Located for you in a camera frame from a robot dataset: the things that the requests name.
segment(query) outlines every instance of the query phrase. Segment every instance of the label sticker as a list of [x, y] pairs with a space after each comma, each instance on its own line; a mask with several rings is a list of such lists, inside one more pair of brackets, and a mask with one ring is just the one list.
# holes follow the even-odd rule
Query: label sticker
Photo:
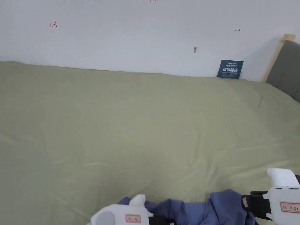
[[300, 214], [300, 203], [281, 202], [280, 207], [282, 212]]
[[243, 198], [243, 203], [244, 203], [244, 206], [245, 206], [246, 208], [248, 208], [248, 202], [247, 202], [247, 199], [246, 199], [246, 198]]
[[141, 216], [140, 215], [132, 215], [126, 214], [126, 222], [127, 223], [141, 223]]

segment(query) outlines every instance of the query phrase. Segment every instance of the red marking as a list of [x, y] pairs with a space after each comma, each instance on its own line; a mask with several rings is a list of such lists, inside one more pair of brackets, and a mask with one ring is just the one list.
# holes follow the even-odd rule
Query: red marking
[[299, 204], [299, 203], [281, 202], [281, 203], [280, 203], [280, 208], [281, 208], [281, 211], [282, 211], [282, 212], [289, 212], [289, 213], [297, 213], [297, 214], [300, 214], [300, 212], [294, 212], [294, 211], [291, 211], [291, 210], [282, 210], [282, 204], [297, 205], [297, 206], [300, 207], [300, 204]]
[[50, 27], [52, 27], [53, 25], [55, 25], [56, 28], [57, 28], [56, 21], [55, 21], [55, 24], [51, 24], [51, 23], [50, 23]]
[[127, 223], [141, 223], [141, 216], [134, 214], [126, 214], [126, 222]]

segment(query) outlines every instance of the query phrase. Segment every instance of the wooden bed frame post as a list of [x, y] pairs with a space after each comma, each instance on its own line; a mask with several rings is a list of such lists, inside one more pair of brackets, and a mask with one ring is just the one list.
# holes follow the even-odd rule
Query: wooden bed frame post
[[285, 42], [285, 41], [295, 41], [295, 39], [296, 39], [296, 35], [293, 35], [293, 34], [285, 34], [285, 35], [283, 36], [283, 38], [278, 42], [277, 47], [276, 47], [276, 49], [275, 49], [275, 52], [273, 53], [273, 56], [272, 56], [272, 58], [271, 58], [271, 61], [270, 61], [269, 64], [268, 64], [268, 68], [267, 68], [266, 72], [265, 72], [264, 75], [263, 75], [263, 78], [262, 78], [262, 81], [263, 81], [263, 82], [266, 82], [266, 81], [267, 81], [267, 78], [268, 78], [268, 76], [269, 76], [269, 73], [270, 73], [270, 71], [271, 71], [271, 69], [272, 69], [272, 67], [273, 67], [273, 64], [274, 64], [275, 60], [276, 60], [277, 57], [278, 57], [278, 54], [279, 54], [279, 52], [280, 52], [280, 50], [281, 50], [281, 48], [282, 48], [284, 42]]

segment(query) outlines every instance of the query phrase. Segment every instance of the bed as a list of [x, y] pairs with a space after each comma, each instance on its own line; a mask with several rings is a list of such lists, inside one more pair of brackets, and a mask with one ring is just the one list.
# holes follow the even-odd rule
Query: bed
[[266, 82], [0, 62], [0, 224], [86, 224], [125, 196], [202, 202], [267, 191], [269, 167], [300, 174], [290, 39]]

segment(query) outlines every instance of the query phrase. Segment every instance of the gray headboard cushion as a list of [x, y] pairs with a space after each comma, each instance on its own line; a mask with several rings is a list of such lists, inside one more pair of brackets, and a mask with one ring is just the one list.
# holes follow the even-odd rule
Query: gray headboard cushion
[[267, 83], [300, 102], [300, 45], [285, 41], [268, 75]]

